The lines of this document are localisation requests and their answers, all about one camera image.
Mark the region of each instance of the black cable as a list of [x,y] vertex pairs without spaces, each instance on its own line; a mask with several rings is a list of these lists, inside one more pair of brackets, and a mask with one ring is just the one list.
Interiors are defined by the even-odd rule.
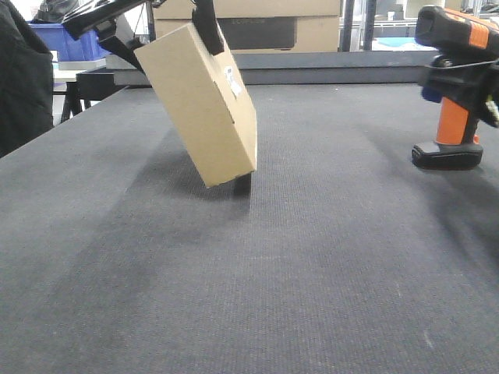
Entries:
[[135,25],[135,29],[133,29],[133,37],[135,37],[136,32],[137,32],[137,27],[139,27],[139,22],[140,22],[140,19],[142,18],[142,13],[143,13],[143,7],[144,6],[145,6],[145,4],[142,4],[142,7],[140,8],[139,19],[137,20],[137,25]]

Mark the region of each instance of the black fabric mat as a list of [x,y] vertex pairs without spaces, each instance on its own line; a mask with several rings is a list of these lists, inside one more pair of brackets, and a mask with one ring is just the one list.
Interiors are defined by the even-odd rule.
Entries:
[[421,171],[416,86],[252,86],[250,196],[151,90],[0,160],[2,374],[497,373],[499,133]]

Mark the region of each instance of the gray table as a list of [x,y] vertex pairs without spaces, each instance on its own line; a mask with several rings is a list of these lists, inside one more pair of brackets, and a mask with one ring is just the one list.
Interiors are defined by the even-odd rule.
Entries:
[[0,372],[497,373],[499,133],[421,171],[416,86],[252,86],[250,196],[151,90],[0,160]]

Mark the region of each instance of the cardboard box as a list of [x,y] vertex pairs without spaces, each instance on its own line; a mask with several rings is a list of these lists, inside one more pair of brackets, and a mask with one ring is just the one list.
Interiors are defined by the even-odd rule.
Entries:
[[[190,19],[188,0],[168,0],[154,10],[155,19]],[[214,0],[217,18],[338,16],[340,0]]]
[[135,54],[207,187],[257,169],[257,115],[227,44],[211,55],[187,23]]
[[[227,18],[218,20],[234,53],[336,52],[339,17]],[[188,23],[187,19],[156,19],[162,36]]]

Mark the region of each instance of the black rubber base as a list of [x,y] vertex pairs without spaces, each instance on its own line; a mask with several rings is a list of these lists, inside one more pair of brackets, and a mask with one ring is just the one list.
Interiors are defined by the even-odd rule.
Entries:
[[418,168],[466,170],[478,165],[482,154],[482,146],[475,143],[449,146],[427,142],[412,148],[412,162]]

